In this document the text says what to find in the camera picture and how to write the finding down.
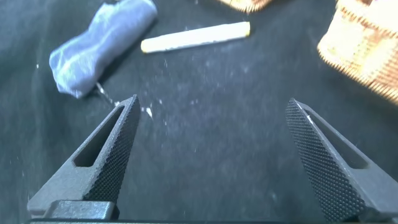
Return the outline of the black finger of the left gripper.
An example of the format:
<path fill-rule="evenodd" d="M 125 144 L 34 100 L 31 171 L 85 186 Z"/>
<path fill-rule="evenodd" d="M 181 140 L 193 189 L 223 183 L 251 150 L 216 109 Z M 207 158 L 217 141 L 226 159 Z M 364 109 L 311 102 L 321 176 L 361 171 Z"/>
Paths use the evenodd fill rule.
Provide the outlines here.
<path fill-rule="evenodd" d="M 136 95 L 120 102 L 29 200 L 32 217 L 57 200 L 117 202 L 140 115 Z"/>
<path fill-rule="evenodd" d="M 397 181 L 308 105 L 290 99 L 285 118 L 327 221 L 397 221 Z"/>

